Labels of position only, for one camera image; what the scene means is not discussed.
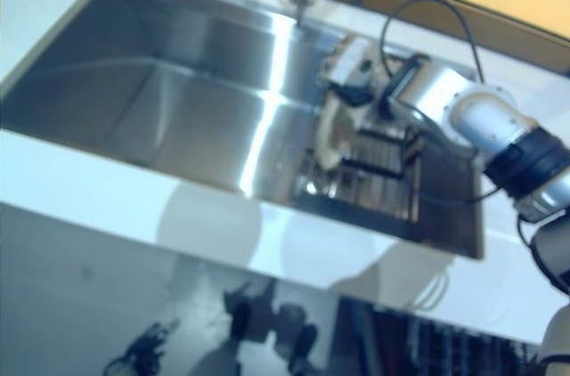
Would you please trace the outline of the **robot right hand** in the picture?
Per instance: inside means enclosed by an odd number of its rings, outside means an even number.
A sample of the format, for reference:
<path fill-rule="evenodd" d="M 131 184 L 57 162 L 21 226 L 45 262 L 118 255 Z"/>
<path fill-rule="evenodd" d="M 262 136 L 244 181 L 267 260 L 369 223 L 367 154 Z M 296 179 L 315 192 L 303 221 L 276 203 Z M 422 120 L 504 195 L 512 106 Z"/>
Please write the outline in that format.
<path fill-rule="evenodd" d="M 373 103 L 387 83 L 377 46 L 368 38 L 354 34 L 342 37 L 333 46 L 322 61 L 319 78 L 349 107 Z"/>

